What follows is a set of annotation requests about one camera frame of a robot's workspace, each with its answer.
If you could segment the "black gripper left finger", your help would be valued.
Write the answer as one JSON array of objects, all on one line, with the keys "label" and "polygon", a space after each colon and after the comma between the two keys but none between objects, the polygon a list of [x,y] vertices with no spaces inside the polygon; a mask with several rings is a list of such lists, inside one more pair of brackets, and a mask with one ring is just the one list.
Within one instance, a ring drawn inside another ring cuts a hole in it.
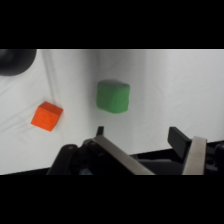
[{"label": "black gripper left finger", "polygon": [[153,175],[137,159],[123,152],[104,136],[99,126],[96,136],[81,146],[64,145],[56,156],[48,175]]}]

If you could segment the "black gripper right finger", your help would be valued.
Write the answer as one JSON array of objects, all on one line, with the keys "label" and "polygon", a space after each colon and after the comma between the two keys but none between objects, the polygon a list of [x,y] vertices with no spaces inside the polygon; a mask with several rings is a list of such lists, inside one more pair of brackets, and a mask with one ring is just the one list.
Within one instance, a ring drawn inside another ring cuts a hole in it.
[{"label": "black gripper right finger", "polygon": [[205,138],[188,138],[170,127],[168,143],[183,162],[183,175],[224,175],[224,140],[208,143]]}]

